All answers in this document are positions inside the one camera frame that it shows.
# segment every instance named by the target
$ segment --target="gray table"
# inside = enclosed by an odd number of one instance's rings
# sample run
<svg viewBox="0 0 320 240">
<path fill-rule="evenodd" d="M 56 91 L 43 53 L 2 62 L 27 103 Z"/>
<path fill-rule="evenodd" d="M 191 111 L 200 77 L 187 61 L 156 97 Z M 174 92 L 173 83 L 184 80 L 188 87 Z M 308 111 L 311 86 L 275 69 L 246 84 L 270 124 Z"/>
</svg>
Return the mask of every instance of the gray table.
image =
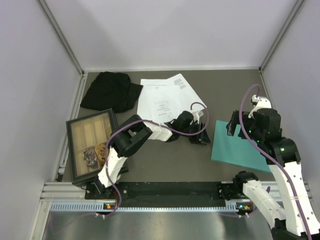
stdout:
<svg viewBox="0 0 320 240">
<path fill-rule="evenodd" d="M 135 71 L 127 72 L 133 83 L 141 79 L 167 79 L 183 74 L 209 110 L 207 133 L 213 140 L 216 120 L 229 121 L 233 110 L 239 109 L 244 93 L 253 84 L 261 84 L 258 70 L 190 70 L 190 71 Z M 88 74 L 86 94 L 98 72 Z M 138 101 L 133 109 L 117 113 L 119 124 L 137 113 Z M 252 107 L 246 102 L 244 110 Z M 80 108 L 79 117 L 97 111 Z M 271 174 L 226 163 L 211 161 L 212 145 L 191 144 L 186 137 L 166 143 L 149 140 L 127 160 L 129 172 L 121 176 L 124 182 L 213 182 L 231 181 L 240 171 L 254 172 L 262 181 L 272 181 Z M 70 166 L 66 166 L 63 181 L 70 182 Z"/>
</svg>

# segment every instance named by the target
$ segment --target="purple cable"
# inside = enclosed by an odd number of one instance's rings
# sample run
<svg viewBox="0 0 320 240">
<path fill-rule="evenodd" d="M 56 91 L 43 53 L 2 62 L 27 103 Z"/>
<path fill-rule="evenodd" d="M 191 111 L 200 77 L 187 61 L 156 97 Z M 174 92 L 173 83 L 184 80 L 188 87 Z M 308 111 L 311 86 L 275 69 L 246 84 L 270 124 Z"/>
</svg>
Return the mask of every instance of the purple cable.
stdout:
<svg viewBox="0 0 320 240">
<path fill-rule="evenodd" d="M 106 142 L 106 144 L 105 144 L 105 155 L 108 156 L 108 154 L 107 154 L 107 149 L 108 149 L 108 146 L 109 146 L 110 141 L 115 137 L 115 135 L 117 135 L 118 133 L 126 130 L 127 128 L 129 128 L 129 127 L 131 127 L 131 126 L 133 126 L 133 125 L 135 125 L 135 124 L 142 123 L 142 122 L 154 124 L 154 125 L 156 125 L 156 126 L 160 126 L 160 127 L 164 128 L 164 129 L 168 129 L 168 130 L 170 130 L 170 131 L 172 131 L 172 132 L 174 132 L 174 133 L 181 134 L 181 135 L 184 135 L 184 136 L 195 136 L 195 135 L 198 135 L 198 134 L 202 133 L 202 132 L 207 128 L 207 126 L 208 126 L 208 124 L 209 124 L 209 111 L 208 111 L 207 107 L 206 107 L 204 104 L 202 104 L 201 102 L 194 102 L 194 103 L 192 103 L 191 106 L 190 106 L 190 109 L 191 109 L 191 110 L 192 110 L 192 106 L 193 106 L 194 104 L 199 104 L 199 105 L 201 105 L 202 107 L 204 107 L 205 112 L 206 112 L 206 123 L 205 123 L 204 127 L 203 127 L 200 131 L 195 132 L 195 133 L 186 133 L 186 132 L 181 132 L 181 131 L 174 130 L 174 129 L 166 126 L 166 125 L 160 125 L 160 124 L 155 123 L 155 122 L 153 122 L 153 121 L 151 121 L 151 120 L 146 120 L 146 119 L 137 120 L 137 121 L 131 122 L 131 123 L 129 123 L 128 125 L 120 128 L 119 130 L 117 130 L 115 133 L 113 133 L 113 134 L 110 136 L 110 138 L 107 140 L 107 142 Z M 118 208 L 120 207 L 120 205 L 121 205 L 121 203 L 122 203 L 122 197 L 121 197 L 121 193 L 120 193 L 119 189 L 118 189 L 117 186 L 112 182 L 112 180 L 111 180 L 111 178 L 110 178 L 110 175 L 109 175 L 109 172 L 108 172 L 108 157 L 106 157 L 106 159 L 105 159 L 105 166 L 106 166 L 106 176 L 107 176 L 108 180 L 110 181 L 111 185 L 113 186 L 113 188 L 115 189 L 117 195 L 119 196 L 119 202 L 116 204 L 116 206 L 115 206 L 115 208 L 113 209 L 113 211 L 110 212 L 108 215 L 105 215 L 105 217 L 110 217 L 111 215 L 115 214 L 115 212 L 116 212 L 116 211 L 118 210 Z M 95 213 L 92 213 L 92 212 L 91 212 L 91 213 L 82 214 L 82 215 L 74 218 L 74 219 L 71 220 L 70 222 L 68 222 L 68 223 L 67 223 L 62 229 L 60 229 L 59 231 L 54 231 L 53 221 L 51 221 L 51 222 L 50 222 L 50 230 L 51 230 L 51 232 L 52 232 L 53 235 L 58 235 L 58 234 L 60 234 L 63 230 L 65 230 L 69 225 L 71 225 L 72 223 L 74 223 L 75 221 L 77 221 L 77 220 L 79 220 L 79 219 L 81 219 L 81 218 L 83 218 L 83 217 L 91 216 L 91 215 L 92 215 L 92 216 L 95 216 L 96 214 L 95 214 Z"/>
<path fill-rule="evenodd" d="M 254 146 L 260 153 L 262 153 L 262 155 L 264 155 L 266 158 L 268 158 L 271 162 L 273 162 L 275 165 L 277 165 L 281 171 L 283 172 L 283 174 L 285 175 L 285 177 L 287 178 L 289 184 L 290 184 L 290 187 L 292 189 L 292 193 L 293 193 L 293 196 L 295 198 L 298 198 L 298 194 L 297 194 L 297 191 L 296 191 L 296 188 L 295 188 L 295 185 L 290 177 L 290 175 L 287 173 L 287 171 L 281 166 L 280 163 L 277 162 L 277 160 L 275 160 L 272 156 L 270 156 L 268 153 L 266 153 L 265 151 L 263 151 L 260 147 L 258 147 L 254 141 L 252 141 L 245 129 L 245 126 L 244 126 L 244 121 L 242 119 L 242 114 L 243 114 L 243 108 L 244 108 L 244 105 L 245 105 L 245 100 L 247 99 L 249 93 L 252 91 L 252 89 L 254 88 L 258 88 L 258 93 L 257 93 L 257 97 L 259 96 L 259 93 L 260 93 L 260 85 L 259 84 L 254 84 L 252 85 L 245 93 L 245 95 L 243 96 L 243 99 L 241 101 L 241 105 L 240 105 L 240 109 L 239 109 L 239 121 L 240 121 L 240 125 L 241 125 L 241 129 L 242 129 L 242 132 L 244 134 L 244 136 L 246 137 L 246 139 L 251 143 L 252 146 Z M 296 205 L 297 205 L 297 208 L 300 212 L 300 215 L 301 215 L 301 218 L 302 218 L 302 222 L 304 224 L 304 227 L 305 227 L 305 231 L 306 231 L 306 234 L 307 234 L 307 237 L 308 237 L 308 240 L 312 240 L 312 236 L 311 236 L 311 233 L 310 233 L 310 229 L 309 229 L 309 226 L 308 226 L 308 223 L 307 223 L 307 219 L 306 219 L 306 216 L 302 210 L 302 207 L 301 207 L 301 204 L 300 204 L 300 201 L 299 201 L 299 198 L 298 199 L 295 199 L 295 202 L 296 202 Z"/>
<path fill-rule="evenodd" d="M 268 186 L 266 188 L 266 191 L 269 193 L 270 192 L 270 186 Z M 225 213 L 219 213 L 222 216 L 226 216 L 226 217 L 231 217 L 231 218 L 237 218 L 237 219 L 241 219 L 241 218 L 245 218 L 245 217 L 250 217 L 253 214 L 255 214 L 259 209 L 256 207 L 252 212 L 248 213 L 248 215 L 238 215 L 238 214 L 225 214 Z"/>
</svg>

